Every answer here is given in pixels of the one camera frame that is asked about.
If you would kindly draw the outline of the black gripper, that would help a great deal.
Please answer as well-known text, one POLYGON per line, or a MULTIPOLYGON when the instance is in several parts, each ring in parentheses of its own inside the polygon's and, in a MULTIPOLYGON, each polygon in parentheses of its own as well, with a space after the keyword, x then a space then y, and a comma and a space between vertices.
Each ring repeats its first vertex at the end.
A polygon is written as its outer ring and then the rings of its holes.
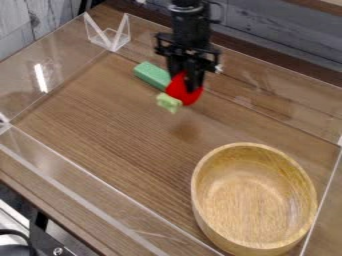
POLYGON ((158 32, 156 54, 167 59, 170 76, 186 70, 186 89, 192 93, 202 87, 204 72, 215 72, 219 66, 219 50, 211 44, 210 4, 170 4, 171 32, 158 32))

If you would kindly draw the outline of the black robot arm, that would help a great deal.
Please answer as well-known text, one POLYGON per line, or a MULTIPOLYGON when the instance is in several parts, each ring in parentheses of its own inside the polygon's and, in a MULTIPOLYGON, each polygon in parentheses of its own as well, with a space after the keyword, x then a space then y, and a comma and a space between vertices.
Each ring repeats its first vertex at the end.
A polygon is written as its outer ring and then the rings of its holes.
POLYGON ((155 34, 155 52, 167 60, 171 77, 183 74, 186 92, 203 86, 207 72, 219 69, 220 50, 211 44, 211 0, 171 0, 171 32, 155 34))

